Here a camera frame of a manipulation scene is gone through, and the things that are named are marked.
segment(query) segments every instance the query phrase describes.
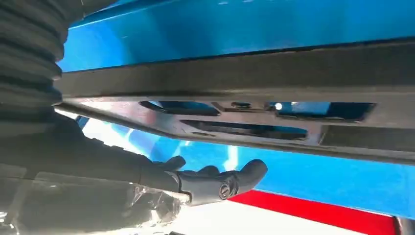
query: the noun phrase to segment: rectangular cutout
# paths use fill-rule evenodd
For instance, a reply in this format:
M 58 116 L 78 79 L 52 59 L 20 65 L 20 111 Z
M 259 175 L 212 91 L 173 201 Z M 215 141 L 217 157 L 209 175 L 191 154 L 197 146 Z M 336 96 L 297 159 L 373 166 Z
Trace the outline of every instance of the rectangular cutout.
M 255 136 L 280 140 L 303 140 L 307 137 L 307 130 L 295 127 L 197 120 L 181 120 L 181 122 L 207 132 L 221 132 L 233 135 Z
M 324 126 L 321 145 L 415 152 L 415 130 L 363 126 Z
M 141 106 L 148 109 L 174 115 L 218 116 L 220 112 L 214 107 L 194 101 L 141 101 Z
M 274 104 L 283 118 L 362 121 L 372 110 L 373 103 L 347 102 L 280 102 Z

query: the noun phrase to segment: black hose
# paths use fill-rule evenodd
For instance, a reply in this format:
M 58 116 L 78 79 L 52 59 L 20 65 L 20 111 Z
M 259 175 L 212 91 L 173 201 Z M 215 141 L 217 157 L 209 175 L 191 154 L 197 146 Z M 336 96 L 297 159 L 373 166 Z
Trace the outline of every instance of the black hose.
M 58 122 L 69 25 L 116 0 L 0 1 L 0 137 L 45 132 Z

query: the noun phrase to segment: red stripe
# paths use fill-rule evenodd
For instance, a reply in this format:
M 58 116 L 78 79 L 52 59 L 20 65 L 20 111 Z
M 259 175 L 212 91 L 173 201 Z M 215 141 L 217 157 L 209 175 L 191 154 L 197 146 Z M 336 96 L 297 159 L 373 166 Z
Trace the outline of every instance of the red stripe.
M 368 235 L 395 235 L 392 217 L 260 191 L 231 201 L 333 225 Z

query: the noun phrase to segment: plastic wrap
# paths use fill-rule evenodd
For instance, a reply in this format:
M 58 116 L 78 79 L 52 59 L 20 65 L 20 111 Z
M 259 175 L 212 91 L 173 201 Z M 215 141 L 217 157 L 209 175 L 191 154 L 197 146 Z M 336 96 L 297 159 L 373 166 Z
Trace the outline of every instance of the plastic wrap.
M 0 235 L 169 233 L 186 194 L 0 165 Z

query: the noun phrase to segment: glove logo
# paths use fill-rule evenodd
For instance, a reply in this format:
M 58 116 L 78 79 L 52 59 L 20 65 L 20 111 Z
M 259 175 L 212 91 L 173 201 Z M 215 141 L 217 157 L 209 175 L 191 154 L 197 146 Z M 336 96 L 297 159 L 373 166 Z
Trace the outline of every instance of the glove logo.
M 219 188 L 219 197 L 222 200 L 225 200 L 229 197 L 230 193 L 231 193 L 231 188 L 229 187 L 229 184 L 224 182 Z

